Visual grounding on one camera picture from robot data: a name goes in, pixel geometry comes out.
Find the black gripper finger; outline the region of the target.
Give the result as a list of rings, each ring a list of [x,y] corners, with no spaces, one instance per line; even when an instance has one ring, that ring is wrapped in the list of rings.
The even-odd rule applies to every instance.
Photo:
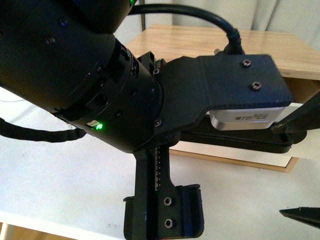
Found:
[[[270,129],[274,134],[299,133],[320,128],[320,92]]]
[[[320,208],[319,207],[298,207],[290,209],[281,209],[279,212],[287,218],[307,224],[309,226],[320,228]]]

